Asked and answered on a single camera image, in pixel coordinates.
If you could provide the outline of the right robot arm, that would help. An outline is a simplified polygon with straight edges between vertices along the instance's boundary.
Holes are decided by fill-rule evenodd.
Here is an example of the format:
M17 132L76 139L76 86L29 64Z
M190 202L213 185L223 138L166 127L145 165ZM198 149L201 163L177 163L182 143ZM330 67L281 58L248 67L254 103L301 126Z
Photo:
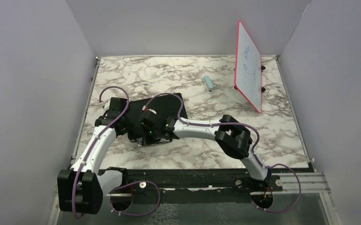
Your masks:
M139 117L143 143L153 144L161 139L198 138L216 141L224 153L239 159L247 168L252 185L263 191L270 186L271 172L259 160L254 151L257 143L252 141L252 127L242 124L230 115L223 115L220 120L188 120L182 117L164 119L153 110L145 110Z

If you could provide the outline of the aluminium rail frame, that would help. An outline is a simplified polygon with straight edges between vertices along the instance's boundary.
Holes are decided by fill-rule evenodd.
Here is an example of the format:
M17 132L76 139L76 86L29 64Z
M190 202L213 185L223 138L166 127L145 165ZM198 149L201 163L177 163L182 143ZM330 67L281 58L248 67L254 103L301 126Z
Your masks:
M51 225L336 225L330 188L312 169L273 169L261 187L246 169L127 171L131 187L107 194L95 215L54 206Z

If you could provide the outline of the light blue eraser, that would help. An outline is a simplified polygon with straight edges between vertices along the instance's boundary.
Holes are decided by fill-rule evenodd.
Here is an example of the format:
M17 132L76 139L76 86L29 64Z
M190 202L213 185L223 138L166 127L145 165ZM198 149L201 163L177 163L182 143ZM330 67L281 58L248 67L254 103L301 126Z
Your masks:
M210 79L210 77L208 75L205 75L203 77L203 82L204 82L204 84L206 86L207 92L212 93L213 90L214 90L214 84L213 84L212 80Z

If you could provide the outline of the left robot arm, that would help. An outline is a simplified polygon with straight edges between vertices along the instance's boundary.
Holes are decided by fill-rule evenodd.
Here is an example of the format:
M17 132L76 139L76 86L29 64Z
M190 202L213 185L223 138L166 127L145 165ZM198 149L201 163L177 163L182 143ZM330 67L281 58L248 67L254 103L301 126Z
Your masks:
M103 197L110 191L124 192L129 180L126 169L109 167L100 172L100 166L119 135L132 127L126 116L129 101L112 97L105 114L95 120L89 143L77 161L68 170L61 170L57 177L59 208L78 214L97 214Z

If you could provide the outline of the pink framed whiteboard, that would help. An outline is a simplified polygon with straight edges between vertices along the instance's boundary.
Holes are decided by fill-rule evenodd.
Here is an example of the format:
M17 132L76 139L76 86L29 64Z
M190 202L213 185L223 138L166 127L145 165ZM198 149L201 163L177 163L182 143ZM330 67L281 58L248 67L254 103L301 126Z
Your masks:
M234 86L262 112L262 55L241 21L238 22Z

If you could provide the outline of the black poker case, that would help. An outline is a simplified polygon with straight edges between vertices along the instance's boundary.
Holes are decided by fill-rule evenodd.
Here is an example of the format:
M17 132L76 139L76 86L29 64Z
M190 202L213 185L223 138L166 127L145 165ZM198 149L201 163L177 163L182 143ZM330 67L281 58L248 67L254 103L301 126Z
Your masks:
M160 120L164 122L168 118L177 118L177 113L181 106L180 99L182 98L181 93L176 93L176 97L173 95L162 95L156 97L152 102L149 102L149 98L131 101L129 111L125 114L125 117L127 117L132 125L132 129L127 132L129 141L137 143L140 146L167 144L172 142L171 139L166 140L159 137L153 138L148 131L143 130L139 123L139 117L141 115L142 107L145 104L148 104L148 108L154 110Z

